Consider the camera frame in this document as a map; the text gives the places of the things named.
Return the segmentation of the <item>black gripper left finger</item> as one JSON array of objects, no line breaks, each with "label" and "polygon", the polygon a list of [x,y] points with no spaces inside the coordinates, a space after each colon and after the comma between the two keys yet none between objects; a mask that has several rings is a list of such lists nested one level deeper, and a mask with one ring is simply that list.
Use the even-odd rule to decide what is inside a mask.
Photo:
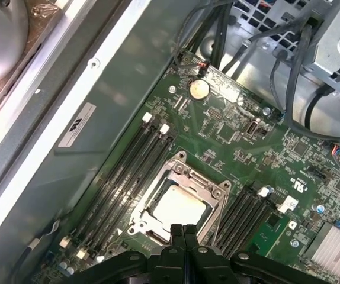
[{"label": "black gripper left finger", "polygon": [[126,251],[78,273],[78,283],[119,283],[129,278],[138,283],[182,283],[184,266],[184,228],[173,224],[170,245],[159,254],[146,257],[137,251]]}]

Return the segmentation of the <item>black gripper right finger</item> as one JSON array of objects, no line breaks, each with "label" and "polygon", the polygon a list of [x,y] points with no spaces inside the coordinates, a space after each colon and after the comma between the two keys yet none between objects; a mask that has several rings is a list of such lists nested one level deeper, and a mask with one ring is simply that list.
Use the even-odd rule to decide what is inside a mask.
[{"label": "black gripper right finger", "polygon": [[190,283],[327,283],[249,251],[227,259],[214,247],[199,244],[195,225],[185,226],[185,245],[185,273]]}]

